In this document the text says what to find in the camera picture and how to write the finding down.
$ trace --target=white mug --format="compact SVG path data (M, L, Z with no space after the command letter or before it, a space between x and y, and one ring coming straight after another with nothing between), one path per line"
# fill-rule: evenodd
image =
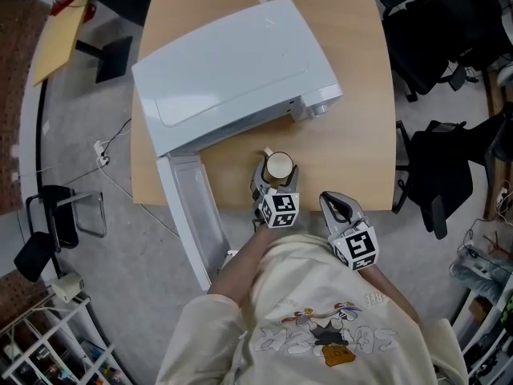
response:
M269 175L277 180L287 178L294 167L289 154L286 152L273 152L269 147L264 148L264 152L267 155L265 168Z

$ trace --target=gray carpet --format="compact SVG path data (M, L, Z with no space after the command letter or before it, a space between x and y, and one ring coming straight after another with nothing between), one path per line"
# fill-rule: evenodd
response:
M101 45L124 35L134 36L131 64L139 49L142 29L100 7L80 38ZM42 166L46 184L63 184L95 167L94 138L108 140L131 116L131 73L95 85L96 61L75 52L71 63L48 84L43 123L50 131L42 138ZM453 92L438 85L428 96L409 104L404 84L394 78L397 119L408 131L426 128L432 119L470 127L487 117L483 85L467 84ZM109 148L105 171L131 192L130 136ZM423 318L451 318L465 289L449 278L447 269L465 230L480 217L486 198L486 177L472 166L474 194L449 221L449 234L437 241L426 232L418 207L407 201L399 215L369 213L376 227L383 272L414 304ZM180 241L117 189L101 172L71 184L78 190L102 190L108 235L99 240L81 234L77 249L63 252L67 266L84 278L96 317L116 354L139 385L154 383L168 340L183 306L201 294ZM174 224L166 207L148 207L166 225ZM228 238L241 246L252 234L251 214L221 213ZM320 215L301 214L310 232L325 233Z

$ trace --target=pegboard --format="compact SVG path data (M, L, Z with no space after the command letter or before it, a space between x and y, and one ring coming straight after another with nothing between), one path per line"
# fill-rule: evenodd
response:
M18 143L26 79L49 13L39 0L0 0L0 215L22 207L11 149Z
M17 270L0 278L0 330L47 295L41 279L29 282Z

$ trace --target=beige sweatshirt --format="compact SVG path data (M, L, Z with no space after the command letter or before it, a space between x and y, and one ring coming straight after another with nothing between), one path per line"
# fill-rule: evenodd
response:
M468 383L447 320L421 331L317 237L272 245L243 313L221 295L192 300L157 383Z

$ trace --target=black chair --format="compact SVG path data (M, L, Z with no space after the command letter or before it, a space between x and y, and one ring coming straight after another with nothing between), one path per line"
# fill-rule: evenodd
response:
M84 198L95 198L99 202L103 222L103 231L101 233L85 229L79 223L75 202ZM42 200L49 233L34 232L30 204L35 199ZM68 187L45 185L39 194L26 199L26 215L30 238L14 259L14 264L23 277L31 282L36 282L39 279L41 272L50 259L54 264L58 277L62 276L55 253L60 253L61 248L73 249L79 244L77 229L99 238L107 235L103 194L100 192L75 194L75 191Z
M396 166L408 172L408 180L398 182L402 195L392 211L397 214L409 197L420 206L426 229L438 239L447 235L446 219L472 194L468 161L485 167L488 184L494 180L494 157L513 161L513 103L506 103L498 115L470 130L465 124L431 121L410 140L402 121L396 123L409 163Z
M498 0L414 0L391 14L405 1L380 0L386 8L382 24L390 63L410 89L407 99L417 101L417 93L425 95L437 83L457 91L467 77L464 65L442 76L449 61L458 62L500 23Z

